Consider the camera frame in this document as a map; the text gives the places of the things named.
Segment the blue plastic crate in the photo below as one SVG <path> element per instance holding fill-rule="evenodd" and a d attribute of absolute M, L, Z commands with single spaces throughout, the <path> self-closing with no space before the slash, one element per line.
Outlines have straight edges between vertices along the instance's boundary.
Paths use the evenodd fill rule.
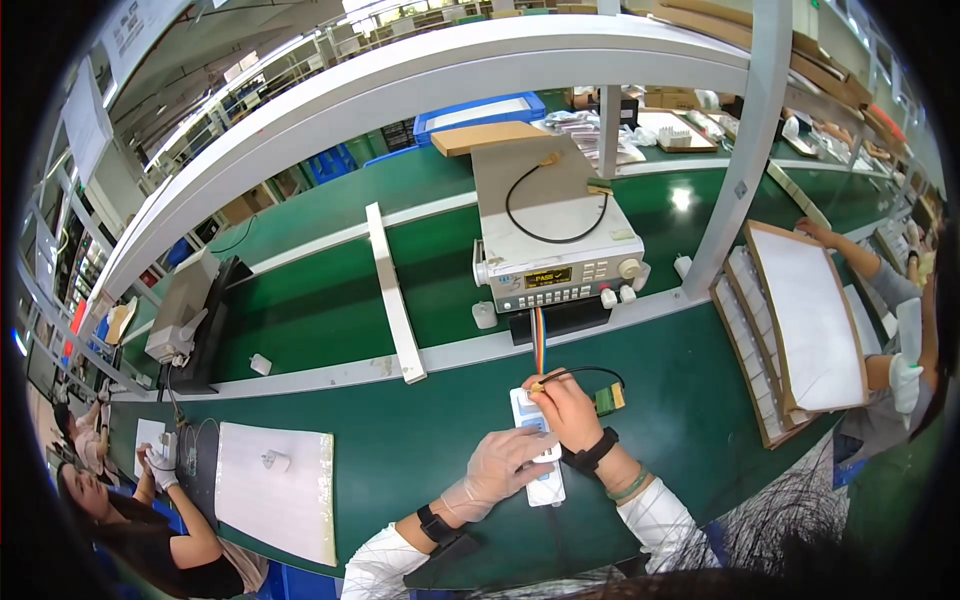
<path fill-rule="evenodd" d="M 371 158 L 367 162 L 363 163 L 363 166 L 369 167 L 372 164 L 380 162 L 381 160 L 386 160 L 387 158 L 393 158 L 394 156 L 405 155 L 408 152 L 413 152 L 414 150 L 419 150 L 420 146 L 411 146 L 409 148 L 401 148 L 394 152 L 389 153 L 388 155 L 378 156 L 377 158 Z"/>
<path fill-rule="evenodd" d="M 510 112 L 501 112 L 499 114 L 492 114 L 490 116 L 478 117 L 475 119 L 468 119 L 466 121 L 461 121 L 460 123 L 444 125 L 432 130 L 428 130 L 426 128 L 427 121 L 441 115 L 449 114 L 450 112 L 457 112 L 466 108 L 482 107 L 484 105 L 493 104 L 494 102 L 501 102 L 503 100 L 513 100 L 514 98 L 522 98 L 526 100 L 529 108 L 525 108 L 523 110 L 512 110 Z M 418 146 L 429 146 L 432 143 L 430 141 L 430 133 L 433 132 L 455 130 L 473 125 L 486 125 L 488 123 L 503 123 L 504 121 L 524 121 L 529 123 L 531 121 L 536 121 L 537 119 L 542 119 L 545 116 L 546 107 L 543 105 L 543 102 L 540 101 L 540 98 L 537 96 L 537 94 L 532 91 L 523 92 L 520 94 L 507 94 L 506 96 L 494 96 L 485 100 L 464 102 L 463 104 L 456 105 L 455 107 L 447 107 L 425 112 L 414 119 L 414 138 L 417 139 Z"/>

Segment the gray sleeve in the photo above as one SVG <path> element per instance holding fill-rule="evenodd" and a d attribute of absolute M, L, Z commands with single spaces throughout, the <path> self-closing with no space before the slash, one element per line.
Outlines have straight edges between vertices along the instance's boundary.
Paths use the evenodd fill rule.
<path fill-rule="evenodd" d="M 876 272 L 876 275 L 867 279 L 867 283 L 880 294 L 887 308 L 893 313 L 896 313 L 898 305 L 907 300 L 919 298 L 924 293 L 923 290 L 911 283 L 910 279 L 894 271 L 893 266 L 882 258 L 880 259 L 880 270 Z"/>

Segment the hand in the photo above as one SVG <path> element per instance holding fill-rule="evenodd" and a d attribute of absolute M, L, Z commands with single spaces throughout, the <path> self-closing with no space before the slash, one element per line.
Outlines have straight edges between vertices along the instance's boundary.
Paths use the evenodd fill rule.
<path fill-rule="evenodd" d="M 160 486 L 161 490 L 167 491 L 170 486 L 179 485 L 177 475 L 174 473 L 173 461 L 166 458 L 153 448 L 146 449 L 147 462 L 154 473 L 154 481 Z"/>
<path fill-rule="evenodd" d="M 140 467 L 143 468 L 143 474 L 148 477 L 154 476 L 154 470 L 150 468 L 150 463 L 147 462 L 147 450 L 151 449 L 152 446 L 144 442 L 136 449 L 136 462 L 140 464 Z"/>
<path fill-rule="evenodd" d="M 894 408 L 902 415 L 909 415 L 917 407 L 920 397 L 920 375 L 923 367 L 910 365 L 903 358 L 902 352 L 897 353 L 890 361 L 890 389 L 894 393 Z"/>
<path fill-rule="evenodd" d="M 467 476 L 440 498 L 456 517 L 479 521 L 494 504 L 553 470 L 550 463 L 528 463 L 556 443 L 555 435 L 540 435 L 534 426 L 491 432 L 470 456 Z"/>
<path fill-rule="evenodd" d="M 820 227 L 813 221 L 810 221 L 809 217 L 803 217 L 798 221 L 796 228 L 803 233 L 813 236 L 813 239 L 823 244 L 824 248 L 836 250 L 839 233 L 834 233 L 833 231 Z"/>
<path fill-rule="evenodd" d="M 531 385 L 544 377 L 531 375 L 523 382 L 523 389 L 529 390 Z M 593 400 L 580 389 L 573 375 L 561 375 L 547 381 L 543 384 L 543 392 L 530 394 L 530 399 L 539 406 L 550 429 L 560 438 L 560 443 L 571 452 L 589 450 L 603 438 L 603 427 L 597 418 Z"/>

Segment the long black hair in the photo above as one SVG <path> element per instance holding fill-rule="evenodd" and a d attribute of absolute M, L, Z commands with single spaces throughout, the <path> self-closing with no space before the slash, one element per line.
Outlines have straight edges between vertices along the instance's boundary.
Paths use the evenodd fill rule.
<path fill-rule="evenodd" d="M 57 491 L 60 501 L 66 505 L 80 530 L 94 543 L 106 549 L 115 560 L 127 564 L 155 588 L 175 598 L 188 598 L 189 594 L 176 582 L 171 581 L 169 576 L 160 572 L 142 553 L 145 542 L 169 544 L 170 534 L 167 530 L 170 520 L 143 502 L 116 492 L 107 492 L 109 503 L 130 522 L 103 525 L 94 522 L 90 514 L 70 495 L 63 476 L 66 465 L 63 463 L 57 469 Z"/>

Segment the green terminal block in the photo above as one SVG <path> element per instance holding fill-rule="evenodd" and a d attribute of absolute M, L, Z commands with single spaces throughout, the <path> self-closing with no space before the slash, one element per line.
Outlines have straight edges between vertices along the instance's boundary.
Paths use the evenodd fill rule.
<path fill-rule="evenodd" d="M 619 382 L 614 383 L 609 388 L 604 388 L 593 395 L 594 407 L 597 411 L 597 417 L 609 415 L 618 408 L 626 406 L 623 397 L 623 387 Z"/>

